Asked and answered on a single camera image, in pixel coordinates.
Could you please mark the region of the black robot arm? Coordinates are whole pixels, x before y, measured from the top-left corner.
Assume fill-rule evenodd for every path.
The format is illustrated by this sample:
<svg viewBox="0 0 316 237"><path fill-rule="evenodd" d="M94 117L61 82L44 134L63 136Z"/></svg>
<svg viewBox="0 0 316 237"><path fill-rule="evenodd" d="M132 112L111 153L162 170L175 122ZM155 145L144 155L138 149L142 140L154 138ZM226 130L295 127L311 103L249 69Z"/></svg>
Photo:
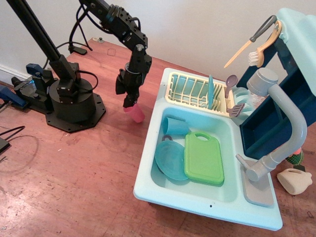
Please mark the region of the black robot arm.
<svg viewBox="0 0 316 237"><path fill-rule="evenodd" d="M81 93L91 94L92 89L85 89L79 83L79 71L71 68L66 58L59 53L45 29L25 0L10 0L8 4L14 10L26 29L49 59L49 64L58 75L56 89L58 102L72 104ZM126 94L123 107L132 108L137 104L139 88L143 85L150 70L152 58L146 53L148 38L141 31L140 20L132 17L123 7L109 5L103 0L82 0L84 16L92 13L100 21L97 27L114 35L123 45L131 50L130 61L119 71L116 80L116 94Z"/></svg>

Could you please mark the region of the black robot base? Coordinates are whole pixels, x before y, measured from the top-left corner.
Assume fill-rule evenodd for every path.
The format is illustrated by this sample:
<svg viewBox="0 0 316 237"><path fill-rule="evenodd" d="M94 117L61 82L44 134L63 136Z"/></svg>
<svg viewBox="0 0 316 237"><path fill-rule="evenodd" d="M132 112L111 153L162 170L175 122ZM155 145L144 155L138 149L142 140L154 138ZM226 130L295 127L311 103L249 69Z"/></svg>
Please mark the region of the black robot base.
<svg viewBox="0 0 316 237"><path fill-rule="evenodd" d="M59 79L49 87L53 111L46 113L48 125L68 133L93 128L106 113L100 95L79 74L79 64L59 59L50 63Z"/></svg>

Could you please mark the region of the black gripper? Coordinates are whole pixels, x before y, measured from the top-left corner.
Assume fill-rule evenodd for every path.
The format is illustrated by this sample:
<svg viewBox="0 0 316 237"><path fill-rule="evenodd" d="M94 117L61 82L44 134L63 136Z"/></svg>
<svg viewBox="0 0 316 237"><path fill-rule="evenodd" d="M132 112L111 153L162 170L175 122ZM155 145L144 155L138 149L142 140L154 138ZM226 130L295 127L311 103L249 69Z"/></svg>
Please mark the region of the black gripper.
<svg viewBox="0 0 316 237"><path fill-rule="evenodd" d="M123 107L133 107L139 98L139 87L144 83L143 74L135 73L129 69L126 64L124 69L119 70L116 79L116 94L127 94L124 99Z"/></svg>

